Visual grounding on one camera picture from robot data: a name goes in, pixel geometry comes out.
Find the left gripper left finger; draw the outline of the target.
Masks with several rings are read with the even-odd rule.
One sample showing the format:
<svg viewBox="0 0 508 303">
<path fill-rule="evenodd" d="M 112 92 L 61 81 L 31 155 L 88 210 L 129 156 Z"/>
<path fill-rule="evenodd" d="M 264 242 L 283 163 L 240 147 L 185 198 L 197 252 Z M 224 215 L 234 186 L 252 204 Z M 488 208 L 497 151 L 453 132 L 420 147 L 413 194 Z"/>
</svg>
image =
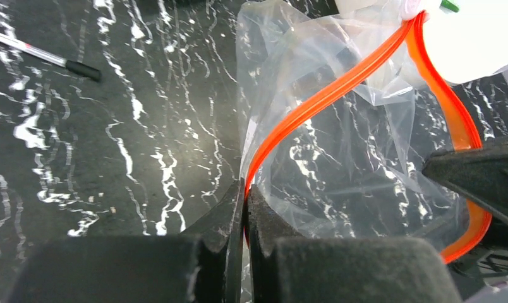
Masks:
<svg viewBox="0 0 508 303">
<path fill-rule="evenodd" d="M 183 232 L 52 241 L 25 264 L 8 302 L 239 302 L 245 182 Z"/>
</svg>

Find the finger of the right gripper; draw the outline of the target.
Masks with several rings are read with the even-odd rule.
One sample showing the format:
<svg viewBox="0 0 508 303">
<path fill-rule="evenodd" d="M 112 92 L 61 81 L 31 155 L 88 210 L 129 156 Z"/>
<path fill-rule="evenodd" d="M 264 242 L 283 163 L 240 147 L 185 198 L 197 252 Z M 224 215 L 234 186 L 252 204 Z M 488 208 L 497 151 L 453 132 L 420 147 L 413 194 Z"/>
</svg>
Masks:
<svg viewBox="0 0 508 303">
<path fill-rule="evenodd" d="M 508 136 L 477 149 L 435 152 L 421 172 L 508 225 Z"/>
</svg>

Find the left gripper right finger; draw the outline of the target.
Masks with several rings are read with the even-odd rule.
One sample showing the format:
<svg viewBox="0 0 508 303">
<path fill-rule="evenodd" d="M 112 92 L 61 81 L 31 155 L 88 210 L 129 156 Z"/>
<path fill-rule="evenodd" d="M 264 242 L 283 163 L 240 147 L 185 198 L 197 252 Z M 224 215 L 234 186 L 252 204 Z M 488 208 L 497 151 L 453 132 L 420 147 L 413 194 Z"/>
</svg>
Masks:
<svg viewBox="0 0 508 303">
<path fill-rule="evenodd" d="M 447 267 L 424 240 L 310 239 L 252 186 L 246 233 L 255 302 L 460 302 Z"/>
</svg>

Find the clear zip bag orange zipper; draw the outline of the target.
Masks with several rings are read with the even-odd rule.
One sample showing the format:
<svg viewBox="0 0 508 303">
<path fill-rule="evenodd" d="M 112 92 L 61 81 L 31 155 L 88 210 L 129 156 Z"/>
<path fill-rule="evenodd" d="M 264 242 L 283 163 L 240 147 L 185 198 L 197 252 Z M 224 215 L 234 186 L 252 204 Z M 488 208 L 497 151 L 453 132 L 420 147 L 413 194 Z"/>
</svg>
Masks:
<svg viewBox="0 0 508 303">
<path fill-rule="evenodd" d="M 481 146 L 468 111 L 428 65 L 400 1 L 312 18 L 248 1 L 237 18 L 240 174 L 301 235 L 415 237 L 446 263 L 492 216 L 427 178 L 435 152 Z"/>
</svg>

